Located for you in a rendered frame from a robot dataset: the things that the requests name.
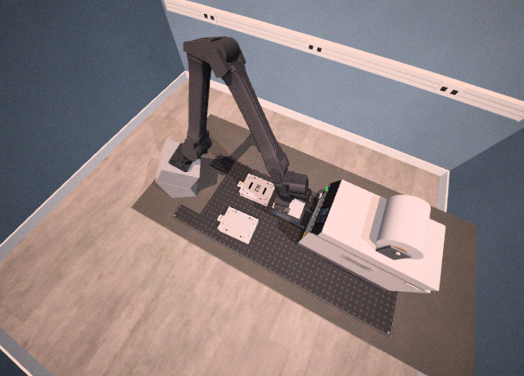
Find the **white roll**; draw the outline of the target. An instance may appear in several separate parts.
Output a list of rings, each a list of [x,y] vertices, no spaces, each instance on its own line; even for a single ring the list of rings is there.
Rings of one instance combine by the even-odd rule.
[[[431,207],[423,199],[395,195],[386,201],[376,244],[401,247],[412,255],[410,260],[424,257]]]

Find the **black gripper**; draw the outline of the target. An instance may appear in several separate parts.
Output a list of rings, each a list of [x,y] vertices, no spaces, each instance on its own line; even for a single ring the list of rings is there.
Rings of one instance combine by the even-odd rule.
[[[288,213],[289,213],[289,211],[291,209],[291,208],[288,208],[289,205],[290,205],[290,202],[285,202],[285,201],[282,200],[280,194],[284,194],[284,193],[279,193],[279,192],[277,192],[277,193],[278,194],[275,197],[273,208],[276,209],[276,210],[280,210],[280,211],[282,211],[282,212],[284,212],[286,214],[287,214],[287,212],[285,212],[285,211],[288,211]]]

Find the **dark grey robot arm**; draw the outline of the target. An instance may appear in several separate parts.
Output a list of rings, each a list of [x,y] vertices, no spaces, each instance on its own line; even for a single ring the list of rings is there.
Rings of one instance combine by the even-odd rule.
[[[187,138],[183,145],[179,144],[169,159],[169,164],[187,172],[191,164],[201,159],[203,153],[208,153],[207,150],[212,145],[209,131],[206,129],[212,69],[216,78],[221,77],[233,95],[259,147],[276,191],[284,193],[280,194],[282,200],[291,203],[294,196],[295,199],[308,203],[312,193],[311,188],[308,188],[308,176],[288,171],[289,160],[274,137],[255,95],[246,73],[246,60],[237,41],[226,36],[192,41],[183,42],[189,70]]]

